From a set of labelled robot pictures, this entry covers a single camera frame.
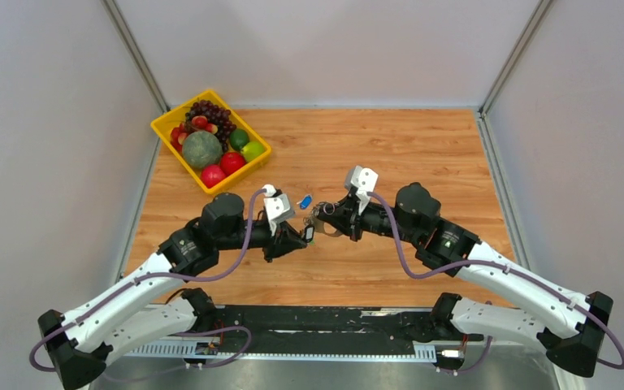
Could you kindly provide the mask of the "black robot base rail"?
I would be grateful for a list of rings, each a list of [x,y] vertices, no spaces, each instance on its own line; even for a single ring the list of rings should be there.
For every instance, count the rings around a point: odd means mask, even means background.
[[[455,342],[464,336],[437,323],[429,309],[379,307],[226,305],[197,319],[189,332],[226,328],[224,352],[407,355],[414,343]]]

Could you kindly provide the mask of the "silver key with blue tag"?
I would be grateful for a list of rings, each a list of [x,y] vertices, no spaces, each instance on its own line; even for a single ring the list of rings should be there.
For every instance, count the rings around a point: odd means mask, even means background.
[[[300,210],[307,209],[312,203],[312,196],[310,194],[306,194],[298,203],[298,207]]]

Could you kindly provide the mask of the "silver keyring bunch with keys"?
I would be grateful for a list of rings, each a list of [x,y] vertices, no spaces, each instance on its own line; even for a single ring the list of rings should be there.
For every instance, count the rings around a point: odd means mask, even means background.
[[[343,233],[335,228],[333,231],[327,230],[331,224],[322,221],[321,215],[332,215],[336,210],[337,204],[334,202],[321,201],[310,209],[309,214],[303,219],[305,226],[314,225],[315,233],[322,234],[329,237],[343,236]]]

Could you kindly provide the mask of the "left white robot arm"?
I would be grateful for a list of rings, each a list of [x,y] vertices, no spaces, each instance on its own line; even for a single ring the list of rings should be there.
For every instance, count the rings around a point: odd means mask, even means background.
[[[216,324],[206,295],[187,292],[172,304],[147,311],[156,297],[183,282],[204,282],[202,272],[219,262],[225,250],[261,249],[266,261],[304,249],[314,238],[314,227],[298,231],[289,219],[295,215],[289,199],[271,185],[258,190],[264,208],[256,214],[251,197],[245,202],[233,193],[220,193],[207,203],[201,216],[173,232],[136,270],[97,297],[73,310],[49,310],[37,320],[52,362],[66,389],[79,389],[98,378],[130,350],[171,334],[190,330],[207,336]]]

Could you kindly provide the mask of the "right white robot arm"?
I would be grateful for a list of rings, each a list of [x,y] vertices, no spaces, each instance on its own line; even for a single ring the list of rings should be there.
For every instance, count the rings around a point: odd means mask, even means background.
[[[418,182],[402,187],[390,206],[377,193],[351,188],[338,202],[321,202],[310,217],[317,228],[359,241],[363,233],[390,237],[404,272],[402,245],[410,243],[428,272],[477,284],[512,303],[489,307],[456,293],[443,293],[433,306],[431,327],[442,339],[457,333],[482,334],[539,350],[554,365],[591,378],[602,361],[613,299],[602,292],[583,294],[554,284],[510,261],[473,232],[444,219],[441,204]]]

